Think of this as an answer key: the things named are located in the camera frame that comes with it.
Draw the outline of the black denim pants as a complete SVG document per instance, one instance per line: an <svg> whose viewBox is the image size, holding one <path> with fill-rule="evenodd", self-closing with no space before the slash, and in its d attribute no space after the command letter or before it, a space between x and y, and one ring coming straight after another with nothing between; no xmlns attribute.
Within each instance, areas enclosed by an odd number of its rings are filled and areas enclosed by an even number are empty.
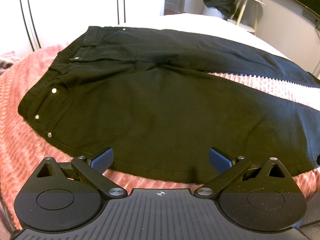
<svg viewBox="0 0 320 240"><path fill-rule="evenodd" d="M59 52L18 113L72 157L114 150L113 168L203 184L212 147L291 175L319 165L319 111L227 80L319 81L293 62L238 42L175 30L89 27Z"/></svg>

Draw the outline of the purple grey pillow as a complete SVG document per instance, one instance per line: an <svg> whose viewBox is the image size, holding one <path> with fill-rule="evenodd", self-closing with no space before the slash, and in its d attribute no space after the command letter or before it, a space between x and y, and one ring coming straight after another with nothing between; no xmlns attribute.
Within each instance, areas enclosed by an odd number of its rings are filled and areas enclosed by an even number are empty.
<svg viewBox="0 0 320 240"><path fill-rule="evenodd" d="M0 55L0 75L9 69L15 62L20 61L20 57L14 51Z"/></svg>

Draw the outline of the white round side table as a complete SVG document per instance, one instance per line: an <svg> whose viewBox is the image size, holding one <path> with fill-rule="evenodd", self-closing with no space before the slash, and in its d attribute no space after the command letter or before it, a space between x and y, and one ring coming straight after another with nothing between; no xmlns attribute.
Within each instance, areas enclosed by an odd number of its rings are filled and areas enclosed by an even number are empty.
<svg viewBox="0 0 320 240"><path fill-rule="evenodd" d="M263 5L265 5L265 3L261 0L238 0L236 3L236 11L228 19L228 22L245 29L247 32L253 35L256 35L258 28L259 8ZM244 22L245 12L250 7L254 9L252 26Z"/></svg>

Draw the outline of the white laundry basket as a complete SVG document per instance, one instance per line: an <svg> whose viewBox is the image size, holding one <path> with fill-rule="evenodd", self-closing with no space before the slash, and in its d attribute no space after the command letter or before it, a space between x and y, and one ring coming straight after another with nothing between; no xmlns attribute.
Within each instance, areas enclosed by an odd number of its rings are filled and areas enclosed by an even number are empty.
<svg viewBox="0 0 320 240"><path fill-rule="evenodd" d="M218 18L221 18L223 20L225 19L225 15L221 11L219 11L215 7L207 7L206 5L203 6L201 14L205 15L205 16L218 17Z"/></svg>

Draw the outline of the white wardrobe with black stripes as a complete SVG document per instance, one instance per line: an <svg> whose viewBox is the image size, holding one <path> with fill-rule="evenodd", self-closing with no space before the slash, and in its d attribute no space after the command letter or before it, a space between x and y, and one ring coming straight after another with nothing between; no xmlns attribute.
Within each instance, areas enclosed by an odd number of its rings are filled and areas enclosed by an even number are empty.
<svg viewBox="0 0 320 240"><path fill-rule="evenodd" d="M117 26L164 13L165 0L1 0L1 52L19 56L67 44L90 26Z"/></svg>

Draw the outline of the black clothes pile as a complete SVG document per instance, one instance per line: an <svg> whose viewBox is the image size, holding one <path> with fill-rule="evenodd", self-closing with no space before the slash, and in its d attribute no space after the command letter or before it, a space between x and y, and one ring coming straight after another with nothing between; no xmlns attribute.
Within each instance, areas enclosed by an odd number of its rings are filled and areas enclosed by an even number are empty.
<svg viewBox="0 0 320 240"><path fill-rule="evenodd" d="M224 16L231 17L236 12L235 0L203 0L208 8L216 8Z"/></svg>

